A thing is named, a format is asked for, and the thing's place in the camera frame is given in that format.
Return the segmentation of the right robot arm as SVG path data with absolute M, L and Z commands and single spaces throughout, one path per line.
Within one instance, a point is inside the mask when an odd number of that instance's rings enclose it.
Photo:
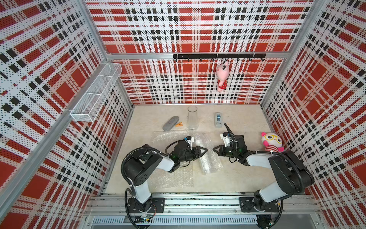
M 265 212 L 269 204 L 304 193 L 314 184 L 314 177 L 294 154 L 286 151 L 283 141 L 275 133 L 261 133 L 264 150 L 248 150 L 243 135 L 235 135 L 227 124 L 227 131 L 220 135 L 223 144 L 213 148 L 218 156 L 233 158 L 247 167 L 271 169 L 275 182 L 254 193 L 250 210 Z

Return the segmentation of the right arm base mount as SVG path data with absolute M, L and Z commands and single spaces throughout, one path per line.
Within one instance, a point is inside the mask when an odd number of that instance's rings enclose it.
M 276 200 L 267 203 L 250 196 L 240 197 L 239 205 L 242 212 L 278 213 L 280 211 L 280 206 L 278 205 Z

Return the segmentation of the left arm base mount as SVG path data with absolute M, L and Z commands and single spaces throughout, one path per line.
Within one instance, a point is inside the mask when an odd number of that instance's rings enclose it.
M 129 213 L 163 213 L 165 198 L 150 197 L 145 203 L 140 203 L 136 198 L 129 198 L 127 211 Z

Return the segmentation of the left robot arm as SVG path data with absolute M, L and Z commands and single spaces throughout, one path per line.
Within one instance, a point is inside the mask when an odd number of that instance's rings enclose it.
M 165 148 L 165 152 L 149 146 L 148 144 L 129 152 L 121 164 L 121 175 L 128 183 L 128 191 L 141 208 L 152 205 L 152 194 L 148 187 L 148 178 L 160 169 L 169 173 L 181 168 L 183 162 L 190 163 L 207 152 L 207 148 L 194 146 L 195 139 L 187 136 L 177 140 Z

